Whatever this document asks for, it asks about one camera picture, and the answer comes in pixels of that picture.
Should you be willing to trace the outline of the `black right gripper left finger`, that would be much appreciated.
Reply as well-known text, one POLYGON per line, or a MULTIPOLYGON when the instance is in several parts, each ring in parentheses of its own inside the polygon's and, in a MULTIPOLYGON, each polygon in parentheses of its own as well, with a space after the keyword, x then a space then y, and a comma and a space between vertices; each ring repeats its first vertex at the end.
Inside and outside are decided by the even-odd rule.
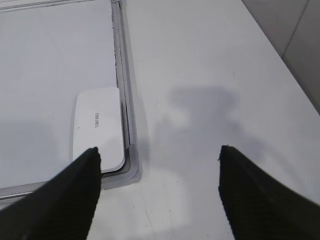
POLYGON ((101 156, 89 148, 39 189, 0 212, 2 240, 85 240, 101 193, 101 156))

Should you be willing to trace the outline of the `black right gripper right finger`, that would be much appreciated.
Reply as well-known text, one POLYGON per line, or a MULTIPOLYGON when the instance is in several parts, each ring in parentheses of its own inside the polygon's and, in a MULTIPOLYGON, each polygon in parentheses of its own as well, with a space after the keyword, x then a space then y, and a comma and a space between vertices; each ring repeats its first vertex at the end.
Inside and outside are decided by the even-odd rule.
POLYGON ((236 240, 318 240, 320 206, 233 146, 219 154, 219 196, 236 240))

